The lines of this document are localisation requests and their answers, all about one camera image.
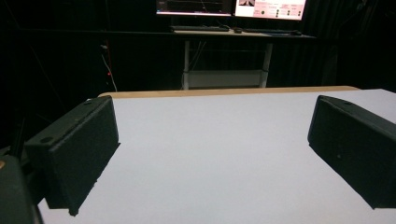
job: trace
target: white tabletop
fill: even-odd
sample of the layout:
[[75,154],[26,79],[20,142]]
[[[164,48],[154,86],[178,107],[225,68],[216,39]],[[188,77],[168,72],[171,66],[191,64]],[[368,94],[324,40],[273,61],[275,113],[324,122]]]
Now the white tabletop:
[[318,95],[396,121],[382,90],[114,99],[121,145],[76,217],[46,223],[394,223],[308,145]]

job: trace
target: table edge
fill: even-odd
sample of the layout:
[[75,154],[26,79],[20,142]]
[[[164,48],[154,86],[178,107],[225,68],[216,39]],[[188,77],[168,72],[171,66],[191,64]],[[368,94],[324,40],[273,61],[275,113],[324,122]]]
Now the table edge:
[[282,87],[282,88],[251,88],[251,89],[216,89],[189,91],[118,91],[104,92],[99,95],[109,95],[112,98],[149,98],[149,97],[184,97],[205,95],[231,95],[252,93],[287,93],[287,92],[315,92],[315,91],[358,91],[352,86],[320,86],[320,87]]

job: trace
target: dark background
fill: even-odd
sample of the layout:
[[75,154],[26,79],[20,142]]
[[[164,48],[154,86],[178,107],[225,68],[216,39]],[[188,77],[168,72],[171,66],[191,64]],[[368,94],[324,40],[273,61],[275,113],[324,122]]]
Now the dark background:
[[[155,0],[0,0],[0,148],[20,131],[30,138],[88,98],[114,91],[180,90],[180,40],[42,38],[14,29],[169,32],[168,26],[206,24],[297,29],[340,44],[274,46],[268,87],[351,85],[396,91],[396,4],[390,0],[307,0],[302,21],[170,18]],[[207,43],[196,69],[257,69],[263,43]]]

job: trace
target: desk leg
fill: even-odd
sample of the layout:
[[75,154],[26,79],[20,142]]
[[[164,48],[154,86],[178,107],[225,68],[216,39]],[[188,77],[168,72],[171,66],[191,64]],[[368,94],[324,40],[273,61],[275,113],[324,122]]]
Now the desk leg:
[[262,65],[262,73],[260,75],[260,87],[265,88],[267,85],[268,72],[270,71],[270,62],[273,44],[267,44],[264,55],[264,64]]
[[184,71],[183,71],[183,89],[189,89],[189,72],[190,72],[190,41],[184,43]]

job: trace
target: computer monitor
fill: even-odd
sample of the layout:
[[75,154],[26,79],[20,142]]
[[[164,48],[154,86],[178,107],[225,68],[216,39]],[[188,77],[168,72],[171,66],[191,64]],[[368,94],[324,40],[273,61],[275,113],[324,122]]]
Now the computer monitor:
[[234,0],[235,17],[300,21],[306,0]]
[[234,0],[156,0],[157,15],[232,16]]

